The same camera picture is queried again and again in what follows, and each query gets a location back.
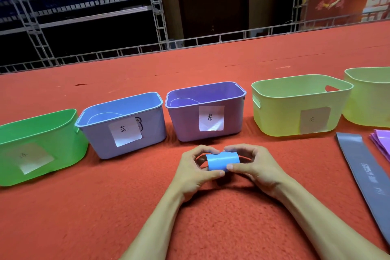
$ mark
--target red floor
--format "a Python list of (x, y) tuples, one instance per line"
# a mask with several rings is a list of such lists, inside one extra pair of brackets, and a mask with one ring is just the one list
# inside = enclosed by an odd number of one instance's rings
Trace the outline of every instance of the red floor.
[[(388, 66), (390, 22), (282, 35), (208, 47), (84, 63), (0, 76), (0, 124), (157, 91), (219, 81), (247, 90), (242, 132), (209, 141), (267, 147), (285, 171), (365, 238), (385, 242), (335, 141), (335, 132), (364, 136), (379, 164), (390, 164), (368, 139), (373, 130), (344, 118), (317, 136), (273, 138), (253, 120), (251, 83), (300, 74), (343, 78), (351, 67)], [(170, 183), (182, 144), (168, 111), (167, 139), (101, 161), (92, 148), (73, 167), (10, 188), (0, 187), (2, 259), (117, 259)], [(279, 203), (240, 176), (208, 184), (178, 215), (167, 259), (318, 259)]]

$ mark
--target bin rim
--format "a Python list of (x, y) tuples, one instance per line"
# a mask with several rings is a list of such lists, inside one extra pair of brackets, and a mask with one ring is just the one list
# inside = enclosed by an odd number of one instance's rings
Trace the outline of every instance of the bin rim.
[[(133, 113), (129, 113), (129, 114), (122, 115), (122, 116), (113, 117), (113, 118), (110, 118), (110, 119), (108, 119), (108, 120), (102, 120), (102, 121), (95, 122), (95, 123), (91, 123), (91, 124), (88, 124), (88, 125), (80, 125), (80, 124), (78, 124), (79, 121), (81, 120), (82, 116), (84, 115), (85, 111), (87, 111), (88, 109), (90, 109), (90, 108), (92, 108), (92, 107), (99, 106), (99, 105), (101, 105), (101, 104), (106, 104), (106, 103), (115, 102), (115, 101), (118, 101), (118, 100), (123, 100), (123, 99), (132, 98), (132, 97), (135, 97), (135, 96), (146, 95), (146, 94), (156, 94), (157, 97), (158, 97), (159, 100), (160, 100), (160, 104), (158, 104), (158, 105), (156, 105), (156, 106), (154, 106), (154, 107), (151, 107), (151, 108), (147, 108), (147, 109), (144, 109), (144, 110), (140, 110), (140, 111), (133, 112)], [(112, 100), (112, 101), (108, 101), (108, 102), (103, 102), (103, 103), (95, 104), (95, 105), (92, 105), (92, 106), (89, 106), (89, 107), (85, 108), (85, 109), (83, 110), (83, 112), (81, 112), (81, 114), (80, 114), (80, 116), (78, 117), (78, 119), (76, 120), (75, 126), (78, 127), (78, 128), (91, 127), (91, 126), (93, 126), (93, 125), (103, 124), (103, 123), (105, 123), (105, 122), (109, 122), (109, 121), (112, 121), (112, 120), (114, 120), (114, 119), (121, 119), (121, 118), (124, 118), (124, 117), (129, 117), (129, 116), (131, 116), (131, 115), (140, 114), (140, 113), (143, 113), (143, 112), (146, 112), (146, 111), (150, 111), (150, 110), (159, 108), (159, 107), (161, 107), (162, 105), (163, 105), (163, 99), (160, 97), (160, 95), (159, 95), (156, 91), (150, 91), (150, 92), (148, 92), (148, 93), (142, 93), (142, 94), (133, 95), (133, 96), (128, 96), (128, 97), (125, 97), (125, 98), (120, 98), (120, 99), (116, 99), (116, 100)]]
[(362, 79), (357, 79), (350, 75), (347, 71), (352, 70), (352, 69), (373, 69), (373, 68), (390, 68), (388, 66), (385, 67), (356, 67), (356, 68), (349, 68), (344, 71), (344, 74), (348, 75), (350, 78), (353, 80), (359, 81), (359, 82), (366, 82), (366, 83), (375, 83), (377, 85), (388, 85), (390, 84), (390, 80), (388, 82), (378, 82), (378, 81), (368, 81), (368, 80), (362, 80)]
[(20, 140), (23, 140), (23, 139), (27, 139), (27, 138), (30, 138), (30, 137), (34, 137), (34, 136), (38, 136), (38, 135), (41, 135), (41, 134), (45, 134), (45, 133), (48, 133), (48, 132), (51, 132), (52, 130), (57, 130), (61, 127), (64, 127), (66, 126), (67, 124), (69, 124), (72, 119), (75, 117), (75, 114), (77, 113), (77, 110), (74, 109), (74, 108), (71, 108), (71, 109), (64, 109), (64, 110), (58, 110), (58, 111), (54, 111), (54, 112), (51, 112), (51, 113), (46, 113), (46, 114), (42, 114), (42, 115), (37, 115), (37, 116), (33, 116), (33, 117), (29, 117), (29, 118), (25, 118), (25, 119), (22, 119), (22, 120), (17, 120), (17, 121), (13, 121), (13, 122), (10, 122), (10, 123), (6, 123), (6, 124), (3, 124), (3, 125), (0, 125), (0, 129), (2, 126), (4, 125), (9, 125), (9, 124), (13, 124), (13, 123), (16, 123), (16, 122), (19, 122), (19, 121), (23, 121), (23, 120), (29, 120), (29, 119), (33, 119), (33, 118), (37, 118), (37, 117), (42, 117), (42, 116), (45, 116), (45, 115), (49, 115), (49, 114), (53, 114), (53, 113), (57, 113), (57, 112), (61, 112), (61, 111), (73, 111), (73, 115), (72, 117), (67, 120), (65, 123), (55, 127), (55, 128), (52, 128), (50, 130), (46, 130), (46, 131), (43, 131), (43, 132), (39, 132), (39, 133), (36, 133), (36, 134), (33, 134), (33, 135), (28, 135), (26, 137), (22, 137), (22, 138), (19, 138), (19, 139), (13, 139), (13, 140), (10, 140), (10, 141), (7, 141), (7, 142), (3, 142), (3, 143), (0, 143), (0, 146), (1, 145), (5, 145), (5, 144), (8, 144), (8, 143), (12, 143), (12, 142), (15, 142), (15, 141), (20, 141)]
[[(337, 79), (337, 80), (340, 80), (340, 81), (344, 81), (345, 83), (348, 83), (350, 85), (350, 87), (347, 88), (347, 89), (338, 90), (338, 91), (323, 91), (321, 93), (315, 93), (315, 94), (306, 94), (306, 95), (297, 95), (297, 96), (285, 96), (285, 97), (267, 96), (267, 95), (264, 95), (264, 94), (260, 93), (258, 90), (256, 90), (256, 88), (253, 87), (253, 85), (255, 83), (260, 82), (260, 81), (275, 80), (275, 79), (288, 78), (288, 77), (302, 77), (302, 76), (310, 76), (310, 75), (321, 75), (321, 76)], [(295, 75), (295, 76), (286, 76), (286, 77), (278, 77), (278, 78), (258, 80), (258, 81), (255, 81), (254, 83), (252, 83), (251, 87), (252, 87), (252, 91), (254, 91), (257, 94), (259, 94), (259, 95), (261, 95), (261, 96), (263, 96), (265, 98), (268, 98), (268, 99), (289, 99), (289, 98), (298, 98), (298, 97), (311, 96), (311, 95), (322, 95), (322, 94), (329, 94), (329, 93), (339, 93), (339, 92), (351, 90), (354, 87), (354, 85), (352, 83), (348, 82), (348, 81), (345, 81), (345, 80), (342, 80), (342, 79), (339, 79), (339, 78), (336, 78), (336, 77), (333, 77), (333, 76), (329, 76), (329, 75), (324, 75), (324, 74), (303, 74), (303, 75)]]
[[(237, 87), (243, 91), (243, 94), (241, 96), (236, 96), (236, 97), (232, 97), (232, 98), (227, 98), (227, 99), (223, 99), (223, 100), (216, 100), (216, 101), (210, 101), (210, 102), (204, 102), (204, 103), (195, 103), (195, 104), (191, 104), (191, 105), (184, 105), (184, 106), (179, 106), (179, 107), (170, 107), (167, 105), (167, 102), (168, 102), (168, 96), (170, 93), (174, 92), (174, 91), (178, 91), (178, 90), (185, 90), (185, 89), (188, 89), (188, 88), (197, 88), (199, 86), (210, 86), (210, 85), (217, 85), (219, 83), (226, 83), (226, 82), (231, 82), (231, 83), (234, 83), (235, 85), (237, 85)], [(244, 90), (238, 83), (234, 82), (234, 81), (221, 81), (221, 82), (213, 82), (213, 83), (207, 83), (207, 84), (201, 84), (201, 85), (198, 85), (198, 86), (189, 86), (187, 88), (178, 88), (176, 90), (172, 90), (170, 91), (167, 96), (165, 97), (165, 107), (167, 109), (177, 109), (177, 108), (183, 108), (183, 107), (191, 107), (191, 106), (200, 106), (200, 105), (204, 105), (204, 104), (210, 104), (210, 103), (216, 103), (216, 102), (221, 102), (221, 101), (227, 101), (227, 100), (232, 100), (232, 99), (238, 99), (238, 98), (241, 98), (241, 97), (245, 97), (246, 96), (246, 90)]]

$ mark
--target blue roll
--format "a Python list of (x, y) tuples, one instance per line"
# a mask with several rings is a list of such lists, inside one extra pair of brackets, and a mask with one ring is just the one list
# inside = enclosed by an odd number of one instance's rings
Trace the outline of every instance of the blue roll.
[(220, 154), (207, 154), (207, 161), (209, 164), (209, 171), (221, 169), (227, 172), (226, 166), (228, 164), (239, 164), (240, 158), (237, 152), (221, 152)]

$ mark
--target rolled blue resistance band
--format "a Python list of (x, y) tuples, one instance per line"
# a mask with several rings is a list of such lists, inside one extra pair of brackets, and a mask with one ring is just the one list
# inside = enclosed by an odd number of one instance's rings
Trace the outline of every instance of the rolled blue resistance band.
[(337, 133), (337, 139), (355, 181), (390, 245), (390, 179), (363, 143), (361, 135)]
[(221, 169), (227, 172), (226, 166), (228, 164), (239, 164), (240, 158), (237, 152), (221, 152), (220, 154), (207, 154), (207, 161), (209, 163), (209, 171)]

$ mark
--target forearm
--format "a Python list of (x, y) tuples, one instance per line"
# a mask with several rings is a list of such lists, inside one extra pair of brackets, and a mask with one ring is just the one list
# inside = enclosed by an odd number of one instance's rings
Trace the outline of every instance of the forearm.
[(322, 260), (390, 259), (389, 255), (354, 231), (295, 180), (278, 185), (276, 193)]
[(121, 260), (164, 260), (176, 215), (183, 201), (180, 193), (168, 188), (157, 207), (131, 243)]

